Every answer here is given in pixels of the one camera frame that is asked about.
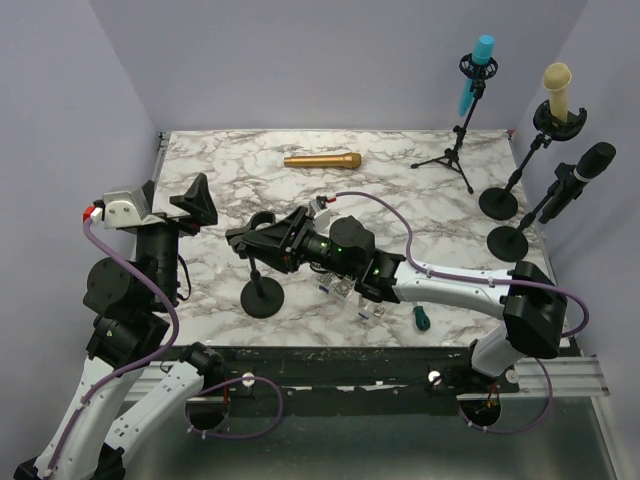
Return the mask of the black tripod microphone stand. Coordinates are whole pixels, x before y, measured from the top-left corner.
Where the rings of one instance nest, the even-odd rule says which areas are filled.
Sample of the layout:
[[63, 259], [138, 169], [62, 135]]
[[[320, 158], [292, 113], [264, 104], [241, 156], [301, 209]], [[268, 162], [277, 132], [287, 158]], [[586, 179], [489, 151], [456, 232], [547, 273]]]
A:
[[[465, 67], [466, 67], [466, 62], [470, 57], [470, 54], [471, 53], [463, 56], [459, 61], [459, 70], [465, 75], [466, 79], [469, 73], [465, 71]], [[455, 125], [452, 129], [452, 132], [456, 135], [456, 140], [454, 145], [452, 147], [446, 148], [439, 157], [435, 157], [432, 159], [423, 160], [423, 161], [411, 164], [410, 165], [411, 169], [418, 169], [419, 167], [430, 165], [430, 164], [438, 164], [460, 175], [466, 185], [467, 192], [469, 194], [474, 193], [474, 189], [471, 186], [460, 164], [459, 152], [463, 146], [464, 139], [467, 135], [468, 126], [475, 112], [476, 106], [484, 96], [484, 91], [486, 89], [486, 82], [492, 79], [496, 75], [497, 71], [498, 71], [498, 63], [491, 56], [491, 60], [489, 61], [489, 63], [486, 66], [481, 68], [480, 78], [476, 80], [474, 98], [473, 98], [471, 107], [466, 113], [464, 123], [462, 125]]]

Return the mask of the gold microphone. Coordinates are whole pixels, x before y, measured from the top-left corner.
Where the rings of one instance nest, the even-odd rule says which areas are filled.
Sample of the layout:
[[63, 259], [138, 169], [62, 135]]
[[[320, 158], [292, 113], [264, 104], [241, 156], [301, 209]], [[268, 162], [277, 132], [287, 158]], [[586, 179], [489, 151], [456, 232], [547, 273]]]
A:
[[290, 156], [284, 159], [284, 166], [288, 168], [358, 169], [361, 164], [362, 156], [355, 152], [340, 155]]

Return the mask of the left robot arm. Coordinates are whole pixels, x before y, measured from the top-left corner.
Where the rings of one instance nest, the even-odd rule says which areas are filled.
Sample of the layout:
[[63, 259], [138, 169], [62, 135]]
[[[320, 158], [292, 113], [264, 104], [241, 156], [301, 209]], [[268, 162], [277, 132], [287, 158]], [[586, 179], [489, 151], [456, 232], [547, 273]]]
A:
[[195, 343], [157, 386], [122, 408], [144, 369], [177, 339], [178, 272], [186, 267], [180, 238], [218, 222], [205, 174], [170, 198], [180, 216], [153, 212], [154, 188], [147, 181], [110, 191], [83, 214], [86, 238], [105, 255], [90, 270], [83, 298], [96, 315], [93, 334], [61, 424], [39, 456], [16, 468], [16, 479], [122, 479], [174, 410], [221, 385], [216, 354]]

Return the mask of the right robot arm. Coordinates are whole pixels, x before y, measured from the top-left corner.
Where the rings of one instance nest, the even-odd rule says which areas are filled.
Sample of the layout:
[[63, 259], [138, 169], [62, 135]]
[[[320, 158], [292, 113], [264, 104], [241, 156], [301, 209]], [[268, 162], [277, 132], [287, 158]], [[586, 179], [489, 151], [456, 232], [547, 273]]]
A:
[[322, 235], [305, 207], [282, 220], [259, 212], [225, 237], [241, 258], [285, 274], [316, 264], [349, 278], [356, 292], [376, 303], [435, 303], [499, 320], [472, 343], [470, 359], [460, 367], [461, 382], [471, 391], [485, 390], [522, 358], [554, 359], [559, 354], [567, 296], [531, 262], [518, 261], [503, 270], [417, 263], [377, 248], [374, 233], [352, 216], [334, 221]]

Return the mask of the black round-base clip stand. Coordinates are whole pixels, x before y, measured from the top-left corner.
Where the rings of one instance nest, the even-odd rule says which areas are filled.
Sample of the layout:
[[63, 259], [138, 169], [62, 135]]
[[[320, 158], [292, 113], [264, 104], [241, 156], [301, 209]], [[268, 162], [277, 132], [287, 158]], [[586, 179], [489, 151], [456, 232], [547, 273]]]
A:
[[265, 319], [276, 314], [284, 303], [284, 290], [275, 279], [261, 275], [255, 258], [246, 252], [242, 236], [256, 230], [260, 225], [271, 225], [274, 222], [274, 213], [261, 211], [254, 214], [244, 226], [229, 229], [225, 233], [227, 243], [232, 250], [241, 259], [249, 261], [250, 280], [241, 291], [240, 302], [242, 309], [252, 318]]

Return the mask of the blue microphone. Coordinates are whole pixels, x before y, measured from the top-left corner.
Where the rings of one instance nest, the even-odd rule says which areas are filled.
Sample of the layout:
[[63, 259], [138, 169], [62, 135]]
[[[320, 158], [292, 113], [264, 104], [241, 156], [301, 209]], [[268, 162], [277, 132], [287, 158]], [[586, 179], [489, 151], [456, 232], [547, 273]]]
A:
[[467, 76], [465, 88], [461, 95], [458, 114], [464, 116], [471, 107], [476, 80], [480, 78], [481, 68], [486, 66], [491, 60], [495, 44], [495, 39], [491, 35], [481, 35], [466, 62], [465, 71], [469, 73]]

